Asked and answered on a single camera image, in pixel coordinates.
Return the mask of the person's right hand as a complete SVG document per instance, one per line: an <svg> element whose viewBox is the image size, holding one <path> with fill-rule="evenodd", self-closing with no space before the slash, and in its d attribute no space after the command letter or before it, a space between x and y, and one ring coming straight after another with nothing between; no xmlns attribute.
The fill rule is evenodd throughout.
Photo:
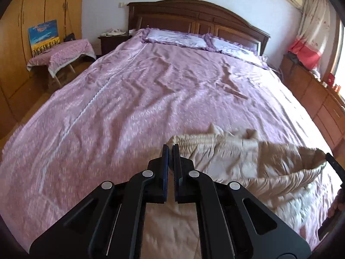
<svg viewBox="0 0 345 259"><path fill-rule="evenodd" d="M337 193L336 198L334 199L333 203L331 204L331 207L328 209L328 218L333 217L336 210L344 211L344 189L340 189Z"/></svg>

